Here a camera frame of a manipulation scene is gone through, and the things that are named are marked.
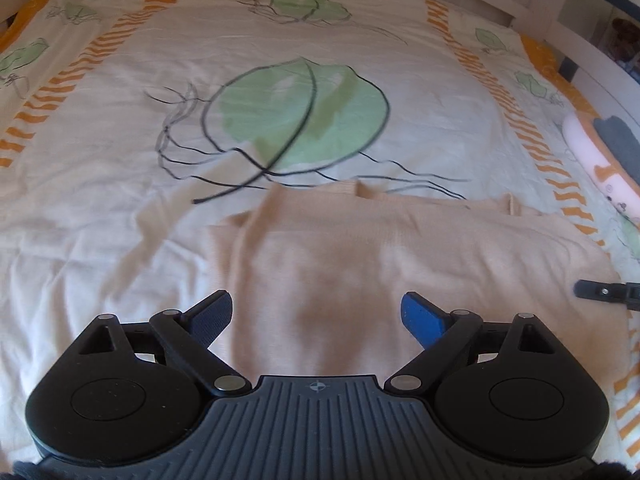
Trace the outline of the beige knit sweater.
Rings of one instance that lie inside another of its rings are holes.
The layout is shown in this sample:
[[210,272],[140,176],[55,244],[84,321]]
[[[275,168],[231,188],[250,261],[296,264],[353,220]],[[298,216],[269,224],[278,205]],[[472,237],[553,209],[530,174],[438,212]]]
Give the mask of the beige knit sweater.
[[457,202],[359,183],[276,186],[207,233],[214,284],[233,300],[214,350],[248,378],[390,376],[420,350],[400,320],[407,292],[488,321],[533,313],[605,389],[629,365],[625,309],[573,292],[581,278],[616,281],[610,258],[574,224],[511,195]]

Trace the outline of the folded blue grey garment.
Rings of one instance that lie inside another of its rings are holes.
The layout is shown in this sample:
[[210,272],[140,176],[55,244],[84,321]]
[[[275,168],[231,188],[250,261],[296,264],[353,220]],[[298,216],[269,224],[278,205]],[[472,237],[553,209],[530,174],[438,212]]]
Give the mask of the folded blue grey garment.
[[593,127],[623,170],[634,182],[640,183],[640,144],[622,118],[596,118]]

